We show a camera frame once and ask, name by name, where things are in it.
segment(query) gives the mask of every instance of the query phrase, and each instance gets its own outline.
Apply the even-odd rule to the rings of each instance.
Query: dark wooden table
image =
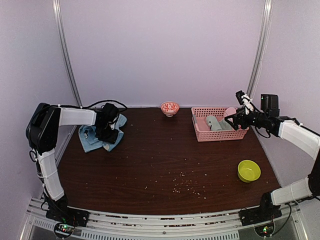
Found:
[[[72,136],[58,172],[72,207],[123,214],[173,215],[258,205],[279,183],[250,129],[243,140],[197,142],[189,108],[166,117],[159,108],[123,113],[124,137],[111,152],[85,153]],[[238,179],[244,159],[257,162],[261,177]]]

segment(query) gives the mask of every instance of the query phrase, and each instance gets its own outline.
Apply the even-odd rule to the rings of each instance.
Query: bowl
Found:
[[[160,108],[167,117],[172,117],[179,111],[180,106],[174,101],[166,101],[161,104]]]
[[[245,183],[251,183],[260,178],[261,170],[258,164],[251,160],[243,160],[238,165],[238,177]]]

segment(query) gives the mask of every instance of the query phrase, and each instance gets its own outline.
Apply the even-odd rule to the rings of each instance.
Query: robotic arm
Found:
[[[119,103],[112,100],[98,103],[101,102]],[[74,227],[85,227],[89,213],[68,207],[68,199],[58,176],[55,147],[58,128],[68,125],[95,126],[95,135],[99,140],[110,143],[116,141],[118,130],[114,126],[119,118],[119,109],[111,103],[106,103],[102,109],[89,109],[92,106],[79,108],[40,103],[26,129],[26,137],[32,148],[30,152],[34,155],[33,161],[43,185],[44,200],[48,203],[46,217]]]
[[[264,193],[259,207],[241,210],[239,215],[242,225],[245,226],[280,217],[279,208],[282,204],[309,200],[320,195],[320,136],[304,127],[295,118],[279,116],[277,95],[261,95],[262,111],[253,105],[252,100],[244,92],[237,92],[236,97],[242,107],[237,109],[235,114],[225,117],[235,130],[239,129],[239,126],[242,129],[254,126],[259,133],[258,129],[264,128],[268,138],[272,134],[287,140],[305,151],[315,161],[312,172],[306,178]]]

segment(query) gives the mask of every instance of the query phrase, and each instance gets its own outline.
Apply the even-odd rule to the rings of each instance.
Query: vertical metal post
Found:
[[[265,0],[258,48],[256,50],[250,82],[246,91],[251,98],[253,98],[255,95],[258,80],[262,70],[262,58],[267,47],[270,32],[272,6],[273,0]]]
[[[64,31],[64,25],[63,25],[63,20],[62,20],[62,15],[61,15],[61,9],[60,9],[60,0],[52,0],[53,2],[53,12],[54,12],[54,17],[56,21],[56,26],[58,28],[59,32],[59,37],[60,37],[60,43],[61,43],[61,48],[62,48],[62,54],[63,54],[63,60],[64,60],[64,65],[65,69],[70,81],[72,93],[74,95],[74,98],[76,100],[76,103],[79,107],[82,106],[82,102],[80,99],[80,94],[77,88],[75,76],[72,70],[71,62],[70,62],[70,56],[67,48],[67,42],[66,42],[66,36],[65,36],[65,31]]]

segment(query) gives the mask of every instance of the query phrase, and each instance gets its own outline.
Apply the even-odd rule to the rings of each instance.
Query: white wall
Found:
[[[264,0],[62,0],[83,105],[237,106],[258,46]]]
[[[279,95],[280,115],[296,117],[320,133],[320,2],[276,0],[263,68],[255,93]],[[294,145],[276,137],[260,138],[282,186],[306,177],[313,160]],[[320,236],[320,202],[301,209],[314,240]]]
[[[27,124],[40,102],[75,104],[51,0],[0,1],[0,238],[14,240],[41,184]],[[70,127],[59,133],[57,150]]]

